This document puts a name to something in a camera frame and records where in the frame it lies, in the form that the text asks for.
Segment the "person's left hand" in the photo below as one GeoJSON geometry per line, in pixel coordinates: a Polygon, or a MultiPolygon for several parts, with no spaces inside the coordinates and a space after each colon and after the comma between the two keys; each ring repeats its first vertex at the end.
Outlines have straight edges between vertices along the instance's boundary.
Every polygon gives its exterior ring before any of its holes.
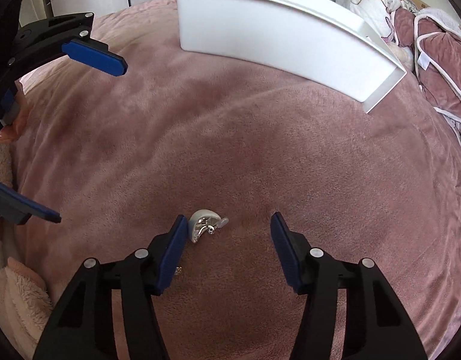
{"type": "Polygon", "coordinates": [[[21,110],[12,124],[0,131],[0,144],[10,144],[20,138],[27,125],[28,114],[28,109],[21,110]]]}

